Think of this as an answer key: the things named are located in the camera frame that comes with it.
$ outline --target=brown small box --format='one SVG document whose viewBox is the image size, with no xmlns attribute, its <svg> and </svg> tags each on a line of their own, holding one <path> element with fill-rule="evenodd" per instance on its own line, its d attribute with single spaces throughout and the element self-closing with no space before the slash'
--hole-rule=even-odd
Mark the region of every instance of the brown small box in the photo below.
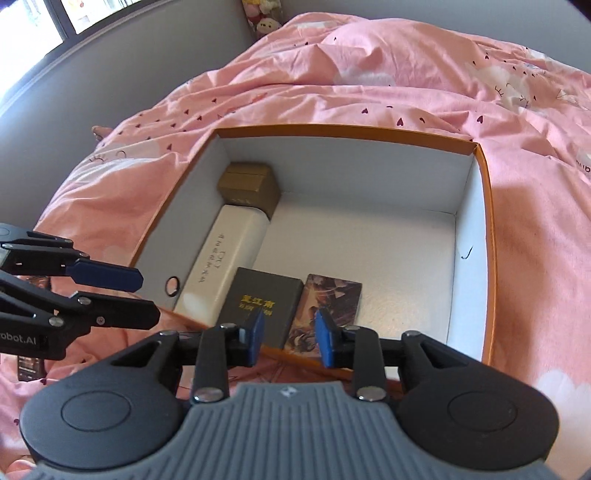
<svg viewBox="0 0 591 480">
<path fill-rule="evenodd" d="M 263 163 L 230 163 L 217 189 L 226 203 L 261 209 L 269 220 L 281 198 L 273 170 Z"/>
</svg>

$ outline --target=plush doll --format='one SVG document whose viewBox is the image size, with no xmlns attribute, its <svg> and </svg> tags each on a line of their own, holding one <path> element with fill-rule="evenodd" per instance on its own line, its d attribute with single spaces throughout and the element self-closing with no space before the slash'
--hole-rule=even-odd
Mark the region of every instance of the plush doll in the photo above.
<svg viewBox="0 0 591 480">
<path fill-rule="evenodd" d="M 259 8 L 263 15 L 268 15 L 271 10 L 281 8 L 281 2 L 279 0 L 261 0 Z"/>
<path fill-rule="evenodd" d="M 255 28 L 258 23 L 265 18 L 264 15 L 261 13 L 261 9 L 259 5 L 250 4 L 250 3 L 242 3 L 244 7 L 244 13 L 246 13 L 246 17 L 250 24 Z"/>
<path fill-rule="evenodd" d="M 265 35 L 274 32 L 280 27 L 281 24 L 277 20 L 273 20 L 272 18 L 263 18 L 256 26 L 256 31 L 261 37 L 264 37 Z"/>
</svg>

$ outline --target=black ring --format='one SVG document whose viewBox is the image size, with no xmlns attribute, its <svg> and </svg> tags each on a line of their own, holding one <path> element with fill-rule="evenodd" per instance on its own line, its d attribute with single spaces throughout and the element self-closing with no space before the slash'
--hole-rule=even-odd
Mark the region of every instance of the black ring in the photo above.
<svg viewBox="0 0 591 480">
<path fill-rule="evenodd" d="M 175 286 L 175 288 L 173 290 L 169 290 L 169 288 L 168 288 L 168 283 L 171 280 L 175 280 L 176 281 L 176 286 Z M 181 281 L 176 276 L 170 277 L 166 281 L 166 283 L 164 284 L 164 293 L 166 295 L 168 295 L 169 297 L 171 297 L 171 298 L 176 297 L 178 295 L 178 292 L 180 291 L 180 289 L 181 289 Z"/>
</svg>

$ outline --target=pink comforter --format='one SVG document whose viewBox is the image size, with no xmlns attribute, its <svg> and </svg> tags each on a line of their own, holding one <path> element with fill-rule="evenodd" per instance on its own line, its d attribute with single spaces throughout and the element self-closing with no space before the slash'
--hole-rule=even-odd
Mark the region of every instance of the pink comforter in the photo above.
<svg viewBox="0 0 591 480">
<path fill-rule="evenodd" d="M 427 131 L 482 145 L 498 242 L 493 365 L 555 401 L 562 423 L 550 465 L 566 478 L 582 474 L 591 465 L 586 73 L 526 47 L 413 21 L 302 15 L 121 123 L 64 182 L 38 229 L 74 239 L 97 260 L 128 264 L 210 129 L 315 122 Z M 55 285 L 63 294 L 74 290 L 66 280 Z M 145 335 L 95 329 L 64 361 L 49 362 L 48 383 Z M 251 374 L 276 381 L 301 372 L 264 360 Z M 0 467 L 16 479 L 31 466 L 19 412 L 43 385 L 18 383 L 8 356 L 0 381 Z"/>
</svg>

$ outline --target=cardboard box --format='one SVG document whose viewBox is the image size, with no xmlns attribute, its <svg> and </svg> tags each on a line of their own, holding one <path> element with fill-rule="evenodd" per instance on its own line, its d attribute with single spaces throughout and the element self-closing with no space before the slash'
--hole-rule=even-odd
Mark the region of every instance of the cardboard box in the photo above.
<svg viewBox="0 0 591 480">
<path fill-rule="evenodd" d="M 282 191 L 254 269 L 358 281 L 357 324 L 390 338 L 420 330 L 489 362 L 496 256 L 491 185 L 479 145 L 345 125 L 219 129 L 135 253 L 144 297 L 174 308 L 164 285 L 176 276 L 183 286 L 224 203 L 216 185 L 232 162 L 269 165 Z M 282 351 L 265 353 L 319 366 Z"/>
<path fill-rule="evenodd" d="M 217 189 L 226 203 L 261 209 L 269 220 L 281 198 L 273 170 L 261 163 L 230 163 Z"/>
</svg>

